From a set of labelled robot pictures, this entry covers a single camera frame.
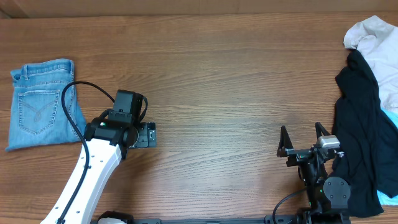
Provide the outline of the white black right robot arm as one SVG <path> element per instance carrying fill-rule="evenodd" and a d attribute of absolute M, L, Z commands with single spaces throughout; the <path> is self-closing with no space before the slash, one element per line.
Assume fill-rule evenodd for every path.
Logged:
<path fill-rule="evenodd" d="M 325 163 L 342 156 L 338 138 L 330 134 L 321 123 L 315 123 L 317 141 L 308 149 L 294 149 L 285 126 L 280 130 L 278 157 L 286 157 L 288 167 L 297 167 L 304 188 L 284 197 L 274 207 L 273 223 L 295 224 L 350 224 L 348 200 L 351 187 L 341 177 L 329 176 Z M 292 216 L 277 216 L 277 209 L 288 199 L 305 192 L 308 208 L 301 208 Z"/>

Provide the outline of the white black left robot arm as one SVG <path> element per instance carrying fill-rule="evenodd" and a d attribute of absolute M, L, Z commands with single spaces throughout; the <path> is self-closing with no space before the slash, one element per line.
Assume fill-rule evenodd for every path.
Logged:
<path fill-rule="evenodd" d="M 44 223 L 90 223 L 103 189 L 131 149 L 156 145 L 155 123 L 143 121 L 148 100 L 118 90 L 113 108 L 86 125 L 80 158 Z"/>

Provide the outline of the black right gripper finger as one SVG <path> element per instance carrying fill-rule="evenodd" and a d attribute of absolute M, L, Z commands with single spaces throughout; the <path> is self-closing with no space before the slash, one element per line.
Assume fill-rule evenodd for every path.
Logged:
<path fill-rule="evenodd" d="M 324 126 L 320 122 L 315 123 L 315 131 L 317 134 L 317 138 L 330 135 L 330 133 L 324 128 Z"/>
<path fill-rule="evenodd" d="M 277 157 L 287 157 L 290 156 L 294 151 L 294 147 L 290 140 L 289 134 L 285 126 L 281 126 L 280 130 L 280 141 L 277 150 Z"/>

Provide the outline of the light blue denim jeans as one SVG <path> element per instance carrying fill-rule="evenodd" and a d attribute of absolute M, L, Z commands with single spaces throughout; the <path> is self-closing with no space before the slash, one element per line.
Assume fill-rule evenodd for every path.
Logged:
<path fill-rule="evenodd" d="M 62 91 L 74 81 L 74 69 L 72 60 L 61 58 L 11 71 L 14 91 L 6 151 L 80 140 L 62 108 Z"/>

